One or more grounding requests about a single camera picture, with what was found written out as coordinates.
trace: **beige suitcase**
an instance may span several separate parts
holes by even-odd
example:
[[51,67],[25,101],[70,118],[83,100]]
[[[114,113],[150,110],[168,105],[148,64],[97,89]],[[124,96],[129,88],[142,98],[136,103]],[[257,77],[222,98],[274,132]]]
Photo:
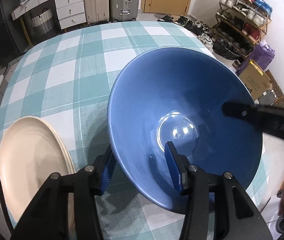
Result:
[[109,20],[109,0],[84,0],[88,24]]

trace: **black plastic bag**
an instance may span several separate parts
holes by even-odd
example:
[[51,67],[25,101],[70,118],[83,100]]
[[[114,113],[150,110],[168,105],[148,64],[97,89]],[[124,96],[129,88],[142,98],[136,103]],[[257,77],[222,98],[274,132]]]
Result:
[[240,55],[237,52],[237,49],[228,41],[222,38],[219,38],[213,44],[213,51],[217,55],[220,55],[229,60],[237,60],[240,57]]

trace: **purple bag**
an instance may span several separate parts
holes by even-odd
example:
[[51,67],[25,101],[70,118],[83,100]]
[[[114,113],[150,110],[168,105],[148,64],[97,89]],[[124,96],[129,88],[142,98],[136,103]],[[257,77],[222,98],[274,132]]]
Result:
[[273,50],[266,41],[261,41],[243,63],[243,65],[237,70],[237,75],[247,67],[251,59],[253,59],[263,70],[272,62],[275,57],[275,50]]

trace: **laundry basket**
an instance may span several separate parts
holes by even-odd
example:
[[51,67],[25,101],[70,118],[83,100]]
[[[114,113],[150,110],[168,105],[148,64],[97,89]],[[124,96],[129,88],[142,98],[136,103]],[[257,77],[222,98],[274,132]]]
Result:
[[51,9],[46,9],[39,16],[32,18],[30,22],[34,31],[34,37],[39,42],[50,39],[58,33]]

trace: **cardboard box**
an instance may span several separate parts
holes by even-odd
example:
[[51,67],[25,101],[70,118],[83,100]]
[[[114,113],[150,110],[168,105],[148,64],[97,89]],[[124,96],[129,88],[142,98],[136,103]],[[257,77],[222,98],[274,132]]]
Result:
[[248,66],[239,76],[247,87],[253,100],[258,99],[267,89],[272,88],[268,75],[259,67],[254,60],[250,60]]

